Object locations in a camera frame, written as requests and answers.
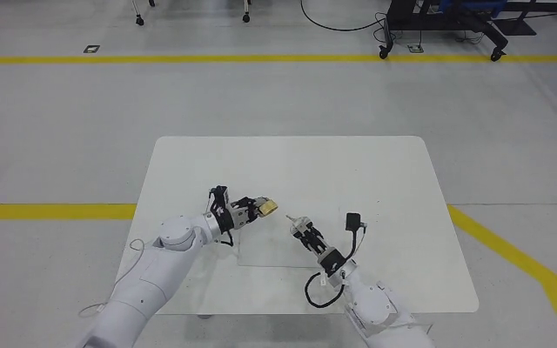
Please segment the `black connector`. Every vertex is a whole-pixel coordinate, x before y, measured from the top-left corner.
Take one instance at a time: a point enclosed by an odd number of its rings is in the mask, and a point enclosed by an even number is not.
[[[361,227],[362,219],[357,212],[346,213],[346,227],[345,230],[355,232]]]

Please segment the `floor marking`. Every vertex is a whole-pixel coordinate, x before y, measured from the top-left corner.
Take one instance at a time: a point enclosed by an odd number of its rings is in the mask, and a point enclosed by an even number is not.
[[[185,64],[185,63],[490,63],[482,55],[390,55],[386,60],[377,54],[367,55],[223,55],[223,56],[44,56],[0,57],[6,64]],[[503,63],[557,63],[555,55],[504,56]]]
[[[453,223],[540,282],[557,313],[557,275],[471,217],[447,205]],[[130,220],[135,204],[0,204],[0,220]]]
[[[448,204],[447,208],[453,223],[457,227],[540,282],[547,298],[549,298],[549,302],[551,302],[551,306],[557,313],[557,274],[454,206]]]
[[[135,204],[0,204],[0,220],[130,220]]]

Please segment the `black stand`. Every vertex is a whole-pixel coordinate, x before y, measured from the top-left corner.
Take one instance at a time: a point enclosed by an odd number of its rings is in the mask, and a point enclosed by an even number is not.
[[[391,1],[391,7],[383,21],[386,46],[379,47],[381,59],[387,58],[393,48],[391,30],[471,30],[475,33],[481,32],[495,44],[491,55],[492,61],[496,62],[505,55],[503,49],[507,46],[508,40],[489,23],[491,19],[489,16],[480,16],[461,7],[460,1],[457,1],[452,10],[446,14],[430,14],[427,11],[431,2],[432,0],[425,0],[419,13],[413,13],[414,0]]]
[[[530,0],[530,6],[534,6],[535,3],[536,0]],[[536,32],[524,22],[524,18],[528,12],[529,10],[523,10],[520,16],[512,21],[497,19],[493,22],[497,25],[497,28],[508,37],[532,37],[536,35]]]

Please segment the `power cord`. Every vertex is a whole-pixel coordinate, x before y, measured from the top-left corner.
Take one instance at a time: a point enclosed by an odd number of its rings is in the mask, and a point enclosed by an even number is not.
[[[550,13],[550,14],[548,14],[548,15],[526,16],[526,17],[524,17],[523,19],[527,19],[527,18],[551,17],[551,16],[557,16],[557,13]],[[515,20],[515,19],[520,19],[520,17],[498,19],[498,21],[513,21],[513,20]]]
[[[133,243],[134,243],[134,242],[137,242],[137,241],[138,241],[138,242],[141,242],[141,247],[140,247],[139,249],[133,247]],[[106,304],[108,304],[108,302],[111,300],[111,298],[112,298],[112,293],[114,292],[114,289],[116,289],[116,285],[117,285],[117,284],[120,282],[120,280],[122,280],[125,276],[127,276],[128,274],[130,274],[131,270],[133,270],[133,268],[138,264],[139,260],[141,259],[141,257],[143,256],[143,253],[144,253],[144,251],[145,251],[145,242],[144,242],[143,239],[141,239],[141,238],[136,238],[136,239],[134,239],[134,240],[132,240],[132,241],[130,242],[129,246],[130,246],[130,248],[133,249],[134,251],[139,251],[139,257],[138,257],[138,259],[136,260],[136,262],[134,262],[133,265],[130,267],[130,269],[129,269],[128,271],[126,271],[120,278],[118,278],[118,279],[116,280],[116,282],[115,282],[114,285],[112,286],[111,294],[109,295],[109,297],[108,297],[104,302],[101,302],[101,303],[98,303],[98,304],[90,304],[90,305],[88,305],[88,306],[82,308],[81,311],[79,311],[79,312],[77,313],[77,316],[78,316],[78,317],[80,317],[80,318],[89,318],[89,317],[92,317],[92,316],[96,315],[96,314],[99,313],[100,311],[102,311],[103,308],[106,306]],[[90,314],[90,315],[83,315],[83,312],[84,312],[84,311],[87,311],[88,309],[93,308],[93,307],[97,307],[97,310],[96,310],[95,312],[93,312],[93,313]]]
[[[354,255],[356,255],[356,252],[358,252],[359,247],[362,245],[362,242],[364,241],[364,237],[366,236],[366,230],[367,230],[367,224],[364,224],[364,231],[362,233],[362,238],[360,239],[358,245],[356,245],[358,230],[352,232],[352,248],[350,250],[350,254],[348,254],[348,257],[345,258],[345,261],[350,260]],[[307,279],[307,282],[305,283],[305,286],[304,286],[304,294],[305,294],[305,299],[307,300],[307,302],[310,305],[312,305],[313,307],[315,307],[315,308],[326,308],[326,307],[334,304],[335,302],[337,302],[337,300],[342,296],[342,293],[345,290],[345,285],[342,284],[340,286],[339,293],[334,298],[332,298],[331,300],[325,302],[324,304],[316,304],[310,298],[310,294],[308,292],[308,289],[309,289],[310,284],[312,283],[313,279],[318,277],[320,274],[321,274],[321,272],[317,272],[317,273],[313,274],[311,277],[309,277],[309,279]]]
[[[481,35],[477,37],[466,37],[466,30],[463,30],[462,32],[464,33],[464,37],[456,37],[454,39],[454,41],[456,41],[457,43],[479,44],[486,35],[484,33],[481,33]]]
[[[315,22],[313,19],[311,19],[311,18],[307,15],[307,13],[305,13],[304,0],[299,0],[299,6],[301,7],[302,12],[304,13],[305,18],[307,18],[310,22],[312,22],[313,24],[317,25],[318,27],[321,27],[321,28],[327,29],[327,30],[332,30],[332,31],[344,31],[344,32],[347,32],[347,31],[358,31],[358,30],[363,30],[363,29],[367,29],[367,28],[373,27],[375,24],[378,24],[380,21],[382,21],[382,19],[380,19],[380,20],[377,20],[377,21],[375,21],[375,22],[373,22],[373,23],[369,23],[369,24],[367,24],[367,25],[364,25],[363,27],[358,27],[358,28],[350,28],[350,29],[333,28],[333,27],[328,27],[328,26],[326,26],[326,25],[317,23],[317,22]]]
[[[384,17],[381,18],[381,19],[378,19],[378,18],[377,18],[377,15],[383,15]],[[384,13],[384,12],[375,12],[375,19],[376,19],[377,23],[379,24],[379,27],[380,27],[380,28],[377,28],[376,30],[373,31],[373,37],[375,38],[375,41],[377,41],[377,42],[379,42],[379,43],[382,43],[382,44],[385,44],[386,42],[385,42],[384,40],[381,40],[381,39],[377,38],[377,36],[376,36],[375,34],[376,34],[378,31],[384,30],[384,29],[385,29],[385,27],[384,27],[383,24],[381,23],[381,22],[383,22],[383,21],[385,20],[385,18],[386,18],[386,13]],[[392,32],[389,32],[389,34],[391,35],[391,40],[395,41],[395,40],[401,38],[401,37],[402,37],[402,33],[404,33],[404,31],[402,31],[402,30],[401,30],[401,31],[397,31],[397,32],[400,32],[400,33],[401,33],[399,37],[397,37],[396,34],[393,34]]]
[[[345,290],[345,285],[342,284],[340,286],[339,293],[337,294],[337,296],[332,298],[330,301],[325,302],[324,304],[316,304],[310,298],[310,294],[307,292],[307,289],[310,287],[310,284],[312,283],[312,280],[315,279],[319,274],[321,274],[321,272],[317,272],[314,275],[312,275],[309,279],[307,279],[307,282],[305,283],[305,286],[304,286],[305,299],[307,299],[307,302],[315,308],[326,308],[326,307],[334,304],[335,302],[337,302],[337,300],[342,296],[342,293]]]

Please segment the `white cable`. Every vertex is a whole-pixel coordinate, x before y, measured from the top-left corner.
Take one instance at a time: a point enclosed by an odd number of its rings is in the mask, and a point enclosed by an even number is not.
[[[362,242],[364,241],[364,238],[366,237],[366,230],[367,230],[367,226],[364,227],[364,232],[362,234],[362,238],[360,239],[359,244],[356,247],[356,250],[354,251],[354,255],[352,255],[352,258],[354,258],[356,256],[356,254],[358,253],[358,249],[362,245]]]
[[[139,249],[136,249],[136,248],[134,248],[134,247],[132,246],[132,244],[133,244],[134,242],[137,242],[137,241],[141,242],[141,247],[140,247]],[[133,268],[138,264],[139,260],[141,259],[141,257],[143,256],[143,253],[144,253],[144,251],[145,251],[145,242],[144,242],[143,239],[141,239],[141,238],[136,238],[136,239],[134,239],[134,240],[132,240],[132,241],[130,242],[129,246],[130,246],[130,248],[133,249],[134,251],[139,251],[139,258],[136,260],[136,262],[133,263],[133,265],[130,267],[130,269],[129,269],[128,271],[126,271],[120,278],[118,278],[118,279],[116,280],[116,282],[115,282],[114,285],[112,286],[111,294],[109,295],[109,297],[108,297],[104,302],[101,302],[101,303],[98,303],[98,304],[90,304],[90,305],[88,305],[88,306],[82,308],[81,311],[79,311],[79,312],[77,313],[77,316],[78,316],[78,317],[80,317],[80,318],[89,318],[89,317],[92,317],[92,316],[96,315],[96,314],[99,313],[100,311],[102,311],[103,308],[104,308],[104,306],[105,306],[106,304],[108,304],[108,302],[111,300],[112,293],[114,292],[114,289],[116,289],[116,285],[120,282],[120,280],[122,280],[125,276],[127,276],[127,275],[131,272],[131,270],[133,270]],[[96,310],[95,312],[93,312],[91,315],[86,315],[86,316],[85,316],[85,315],[82,315],[82,313],[83,313],[84,311],[87,311],[88,309],[93,308],[93,307],[98,307],[98,308],[97,308],[97,310]]]

